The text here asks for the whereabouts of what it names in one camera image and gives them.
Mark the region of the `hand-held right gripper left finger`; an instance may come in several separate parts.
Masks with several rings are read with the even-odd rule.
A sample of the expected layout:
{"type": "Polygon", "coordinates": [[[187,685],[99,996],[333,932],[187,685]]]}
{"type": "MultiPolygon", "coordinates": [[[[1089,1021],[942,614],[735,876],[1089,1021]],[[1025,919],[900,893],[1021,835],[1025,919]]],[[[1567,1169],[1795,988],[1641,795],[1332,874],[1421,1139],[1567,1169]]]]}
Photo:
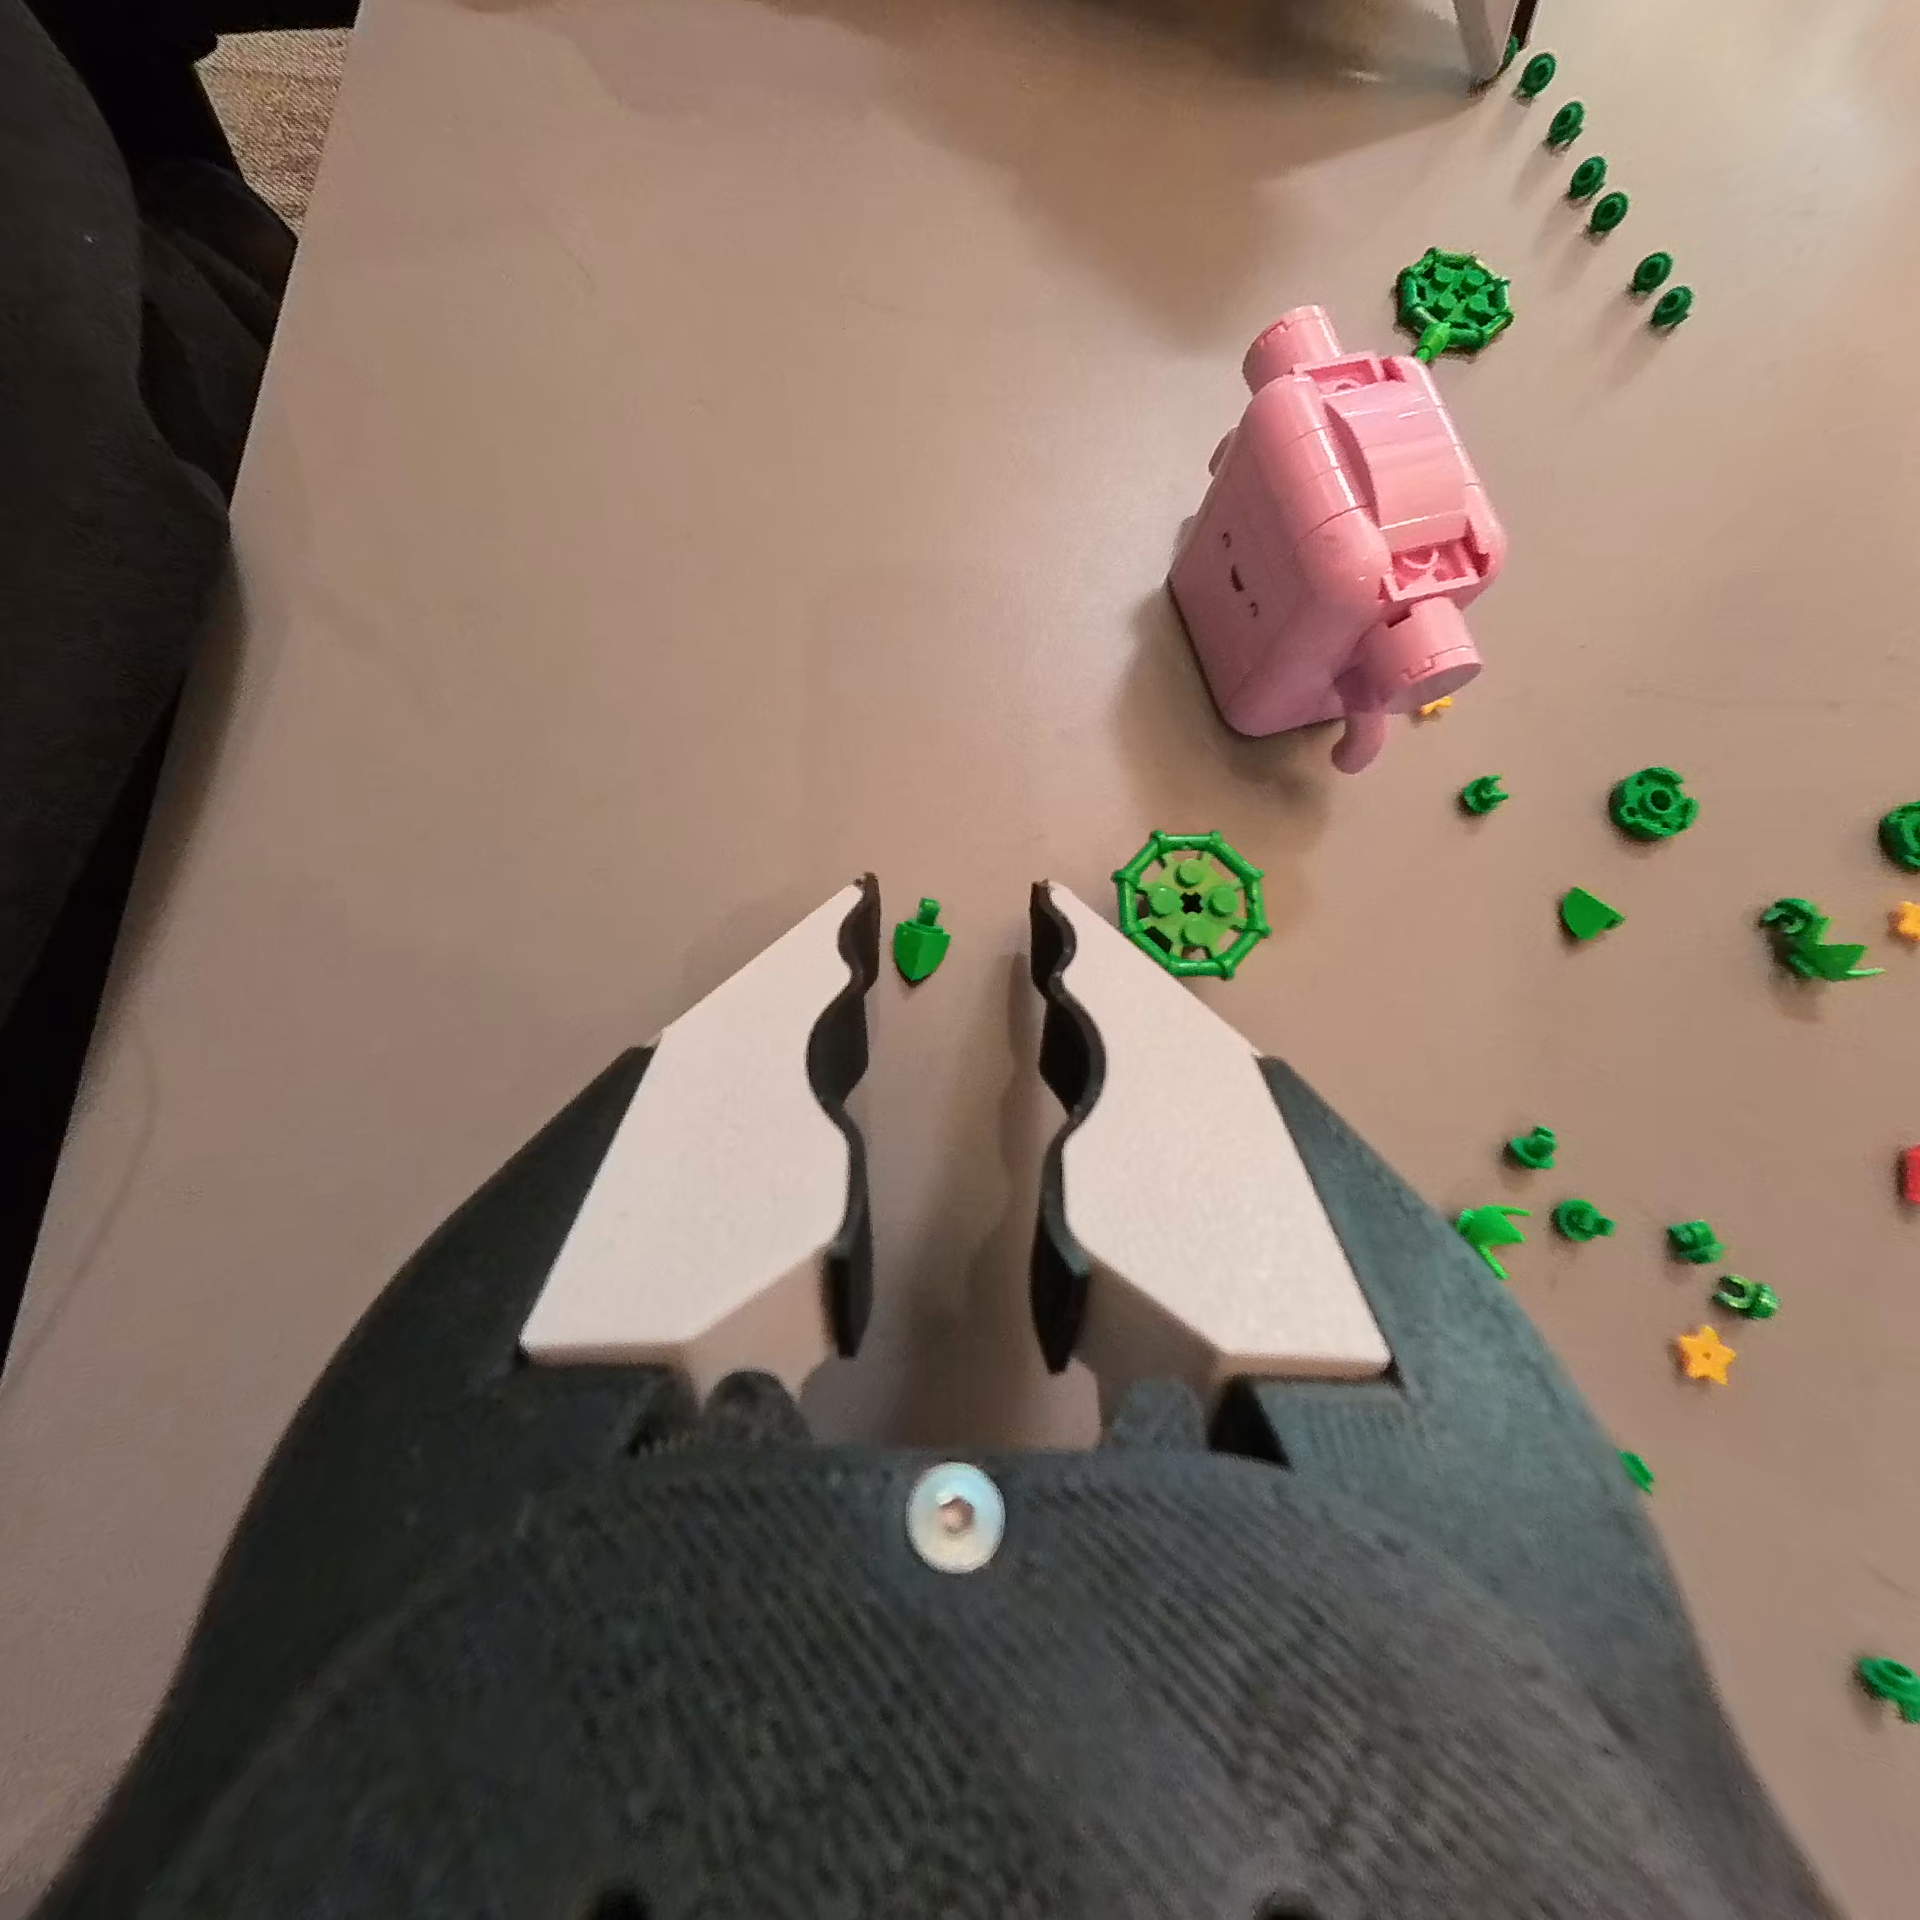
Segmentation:
{"type": "Polygon", "coordinates": [[[797,1395],[857,1354],[873,1213],[847,1098],[869,1067],[877,879],[857,876],[668,1023],[518,1333],[542,1367],[733,1373],[797,1395]]]}

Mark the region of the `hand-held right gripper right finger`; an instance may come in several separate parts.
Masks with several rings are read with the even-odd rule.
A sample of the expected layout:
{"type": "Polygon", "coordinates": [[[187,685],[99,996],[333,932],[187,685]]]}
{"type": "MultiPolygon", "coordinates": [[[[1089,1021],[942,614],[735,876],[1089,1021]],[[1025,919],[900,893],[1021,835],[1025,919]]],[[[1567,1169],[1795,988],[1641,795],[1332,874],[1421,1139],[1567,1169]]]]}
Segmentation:
{"type": "Polygon", "coordinates": [[[1028,895],[1040,1165],[1028,1310],[1053,1375],[1101,1406],[1172,1380],[1374,1385],[1392,1354],[1259,1050],[1055,879],[1028,895]]]}

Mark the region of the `green round web piece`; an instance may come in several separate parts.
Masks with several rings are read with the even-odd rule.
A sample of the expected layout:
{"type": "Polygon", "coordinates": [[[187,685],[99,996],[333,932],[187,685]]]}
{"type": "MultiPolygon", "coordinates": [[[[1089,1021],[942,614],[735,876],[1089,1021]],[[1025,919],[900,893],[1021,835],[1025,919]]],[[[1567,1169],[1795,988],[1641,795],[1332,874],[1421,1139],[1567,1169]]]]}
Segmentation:
{"type": "Polygon", "coordinates": [[[1270,935],[1264,874],[1220,829],[1152,829],[1111,883],[1120,937],[1171,975],[1231,980],[1270,935]]]}

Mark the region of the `green leafy vine piece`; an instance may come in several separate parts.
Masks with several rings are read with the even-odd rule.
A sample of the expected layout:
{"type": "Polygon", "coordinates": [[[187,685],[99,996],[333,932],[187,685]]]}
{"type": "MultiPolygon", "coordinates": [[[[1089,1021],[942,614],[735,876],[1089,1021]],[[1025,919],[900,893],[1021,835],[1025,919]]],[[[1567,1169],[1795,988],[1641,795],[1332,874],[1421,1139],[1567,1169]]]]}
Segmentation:
{"type": "Polygon", "coordinates": [[[1830,919],[1817,903],[1782,895],[1760,913],[1760,929],[1767,932],[1776,961],[1803,980],[1843,982],[1881,975],[1881,966],[1865,965],[1865,947],[1835,942],[1830,919]]]}

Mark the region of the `green web piece with stem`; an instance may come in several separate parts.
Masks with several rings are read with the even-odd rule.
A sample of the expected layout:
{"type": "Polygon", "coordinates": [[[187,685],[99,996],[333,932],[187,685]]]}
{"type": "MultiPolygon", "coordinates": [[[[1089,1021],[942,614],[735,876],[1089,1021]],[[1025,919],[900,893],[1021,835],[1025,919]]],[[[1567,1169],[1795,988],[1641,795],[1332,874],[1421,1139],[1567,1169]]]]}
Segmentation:
{"type": "Polygon", "coordinates": [[[1440,246],[1397,274],[1395,307],[1412,356],[1427,365],[1484,353],[1516,319],[1505,277],[1471,252],[1440,246]]]}

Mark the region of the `row of small green studs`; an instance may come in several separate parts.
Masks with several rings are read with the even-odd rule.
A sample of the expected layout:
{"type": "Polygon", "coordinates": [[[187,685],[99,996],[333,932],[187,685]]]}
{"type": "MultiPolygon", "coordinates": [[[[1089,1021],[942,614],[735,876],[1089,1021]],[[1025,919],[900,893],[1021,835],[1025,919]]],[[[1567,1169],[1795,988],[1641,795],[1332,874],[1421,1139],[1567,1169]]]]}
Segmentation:
{"type": "MultiPolygon", "coordinates": [[[[1557,84],[1557,55],[1527,47],[1519,36],[1511,36],[1503,53],[1499,74],[1511,71],[1516,102],[1539,105],[1557,84]]],[[[1633,198],[1616,178],[1606,155],[1588,143],[1588,122],[1583,99],[1555,101],[1543,124],[1540,147],[1547,155],[1572,158],[1561,201],[1579,214],[1583,238],[1597,244],[1625,227],[1633,198]]],[[[1693,314],[1695,293],[1676,274],[1676,253],[1655,246],[1633,261],[1623,287],[1625,300],[1638,308],[1644,327],[1659,335],[1673,334],[1693,314]]]]}

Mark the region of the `grey stand leg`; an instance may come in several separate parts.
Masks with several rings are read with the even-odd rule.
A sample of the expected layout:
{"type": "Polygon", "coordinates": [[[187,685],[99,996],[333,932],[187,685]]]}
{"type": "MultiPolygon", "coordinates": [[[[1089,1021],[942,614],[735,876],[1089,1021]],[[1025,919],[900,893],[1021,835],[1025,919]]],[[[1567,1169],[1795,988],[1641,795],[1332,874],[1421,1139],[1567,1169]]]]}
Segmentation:
{"type": "Polygon", "coordinates": [[[1470,84],[1484,90],[1529,47],[1540,2],[1456,0],[1448,6],[1460,36],[1470,84]]]}

